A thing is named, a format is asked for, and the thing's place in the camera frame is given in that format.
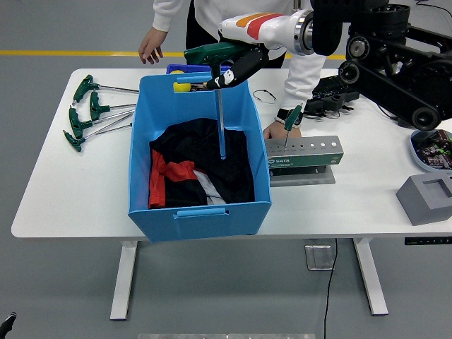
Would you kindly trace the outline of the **person's right hand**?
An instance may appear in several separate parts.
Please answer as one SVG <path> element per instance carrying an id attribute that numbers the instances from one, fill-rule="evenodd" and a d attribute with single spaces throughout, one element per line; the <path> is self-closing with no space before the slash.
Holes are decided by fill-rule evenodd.
<path id="1" fill-rule="evenodd" d="M 158 30 L 152 27 L 143 38 L 140 47 L 138 48 L 138 56 L 142 64 L 159 63 L 163 58 L 162 43 L 165 41 L 167 32 Z"/>

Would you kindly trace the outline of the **black white robot left hand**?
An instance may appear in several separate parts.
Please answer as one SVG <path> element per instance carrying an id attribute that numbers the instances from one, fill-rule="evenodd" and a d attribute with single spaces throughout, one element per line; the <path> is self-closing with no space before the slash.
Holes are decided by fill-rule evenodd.
<path id="1" fill-rule="evenodd" d="M 16 317 L 17 317 L 16 312 L 11 312 L 10 315 L 6 318 L 6 320 L 1 324 L 0 327 L 1 338 L 5 338 L 6 334 L 12 330 Z"/>

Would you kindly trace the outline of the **person's left hand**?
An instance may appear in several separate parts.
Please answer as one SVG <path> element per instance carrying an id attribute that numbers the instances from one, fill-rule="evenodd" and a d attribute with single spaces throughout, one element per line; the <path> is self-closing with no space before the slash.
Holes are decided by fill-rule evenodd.
<path id="1" fill-rule="evenodd" d="M 291 131 L 287 131 L 285 129 L 285 125 L 278 121 L 273 121 L 263 130 L 263 137 L 265 139 L 270 138 L 285 139 L 287 136 L 289 136 L 290 138 L 299 138 L 302 135 L 299 129 L 292 129 Z"/>

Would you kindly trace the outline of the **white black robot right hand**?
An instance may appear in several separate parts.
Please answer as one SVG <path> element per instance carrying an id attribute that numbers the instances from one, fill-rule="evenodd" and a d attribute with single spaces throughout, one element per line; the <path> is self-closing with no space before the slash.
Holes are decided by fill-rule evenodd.
<path id="1" fill-rule="evenodd" d="M 228 42 L 237 42 L 245 48 L 243 56 L 223 74 L 207 82 L 209 89 L 231 88 L 254 75 L 269 60 L 268 53 L 281 47 L 299 54 L 302 26 L 310 11 L 301 10 L 291 16 L 280 13 L 252 13 L 228 18 L 219 24 L 219 33 Z"/>

